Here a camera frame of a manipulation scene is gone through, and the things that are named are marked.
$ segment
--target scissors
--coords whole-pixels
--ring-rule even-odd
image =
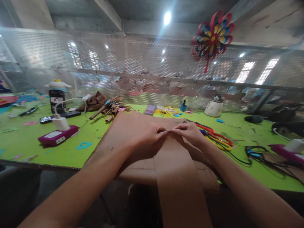
[[[225,149],[227,149],[228,151],[231,151],[231,147],[233,146],[233,143],[231,142],[231,140],[229,140],[228,138],[226,138],[226,137],[224,137],[224,136],[222,136],[221,134],[217,134],[217,133],[215,133],[214,132],[214,130],[212,129],[212,128],[210,128],[210,127],[207,127],[207,126],[205,126],[205,125],[202,125],[202,124],[200,124],[200,123],[198,123],[198,122],[194,122],[198,127],[200,127],[200,128],[202,128],[203,130],[205,130],[206,131],[206,136],[207,136],[207,138],[211,141],[211,142],[216,142],[216,146],[219,148],[219,149],[221,149],[221,150],[225,150]]]

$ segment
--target phone screen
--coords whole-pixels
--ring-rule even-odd
[[[54,109],[55,105],[65,100],[64,92],[61,90],[50,90],[49,95],[50,95],[52,113],[55,114],[55,109]],[[57,105],[56,110],[58,114],[65,113],[67,111],[66,104],[62,103]]]

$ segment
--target hand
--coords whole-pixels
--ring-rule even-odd
[[[153,144],[167,134],[168,132],[163,126],[150,123],[143,131],[139,132],[135,138],[138,140],[139,145]]]
[[[199,147],[208,141],[194,122],[181,123],[171,130],[174,134],[185,137],[192,145]]]

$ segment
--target red tassel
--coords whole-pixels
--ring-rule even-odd
[[[207,73],[208,66],[209,66],[209,60],[207,60],[207,65],[206,65],[206,68],[205,68],[205,72],[204,72],[204,73]]]

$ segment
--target red scissors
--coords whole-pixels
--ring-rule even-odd
[[[231,147],[233,146],[233,143],[231,142],[231,140],[229,140],[228,138],[222,136],[221,134],[215,133],[214,130],[213,130],[212,128],[207,127],[207,126],[205,126],[205,125],[202,125],[202,124],[200,124],[200,123],[198,123],[198,122],[194,122],[194,123],[195,123],[198,127],[204,129],[205,131],[208,131],[208,134],[209,134],[211,137],[213,137],[213,138],[215,138],[215,139],[217,139],[217,140],[220,140],[220,141],[222,141],[223,143],[226,143],[226,144],[228,144],[228,145],[231,146]]]

